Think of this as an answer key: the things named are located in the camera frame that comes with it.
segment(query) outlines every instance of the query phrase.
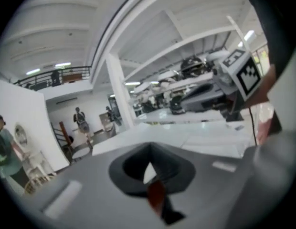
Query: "ceiling light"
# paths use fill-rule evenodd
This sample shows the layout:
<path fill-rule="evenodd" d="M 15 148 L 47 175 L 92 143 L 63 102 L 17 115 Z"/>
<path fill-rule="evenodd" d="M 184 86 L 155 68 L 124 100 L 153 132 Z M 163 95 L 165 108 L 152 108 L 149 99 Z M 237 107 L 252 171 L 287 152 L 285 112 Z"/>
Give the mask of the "ceiling light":
<path fill-rule="evenodd" d="M 125 85 L 126 86 L 140 85 L 140 82 L 127 82 Z"/>
<path fill-rule="evenodd" d="M 26 73 L 26 75 L 34 74 L 34 73 L 37 73 L 37 72 L 39 72 L 39 71 L 40 71 L 40 69 L 35 69 L 35 70 L 32 70 L 32 71 L 28 71 L 28 72 Z"/>
<path fill-rule="evenodd" d="M 254 31 L 253 30 L 250 30 L 246 33 L 246 35 L 244 36 L 244 39 L 247 41 L 249 40 L 249 38 L 254 34 Z M 243 42 L 240 42 L 238 44 L 238 47 L 241 48 L 243 46 Z"/>
<path fill-rule="evenodd" d="M 57 67 L 63 67 L 63 66 L 68 66 L 68 65 L 71 65 L 71 63 L 70 62 L 67 62 L 67 63 L 58 63 L 58 64 L 55 65 L 55 67 L 57 68 Z"/>

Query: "ceiling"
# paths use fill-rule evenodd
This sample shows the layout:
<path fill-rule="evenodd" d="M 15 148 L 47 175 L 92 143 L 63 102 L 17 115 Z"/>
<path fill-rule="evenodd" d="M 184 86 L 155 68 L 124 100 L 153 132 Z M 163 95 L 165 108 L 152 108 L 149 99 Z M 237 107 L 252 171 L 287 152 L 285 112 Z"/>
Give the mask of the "ceiling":
<path fill-rule="evenodd" d="M 124 1 L 26 0 L 0 42 L 1 74 L 21 79 L 30 70 L 43 71 L 56 63 L 91 65 L 102 34 Z M 227 15 L 243 33 L 255 30 L 259 43 L 265 43 L 248 0 L 158 0 L 124 30 L 112 52 L 119 56 L 125 76 L 145 66 L 130 81 L 145 80 L 193 54 L 236 47 L 237 34 L 222 31 L 231 26 Z M 96 85 L 109 81 L 104 64 Z"/>

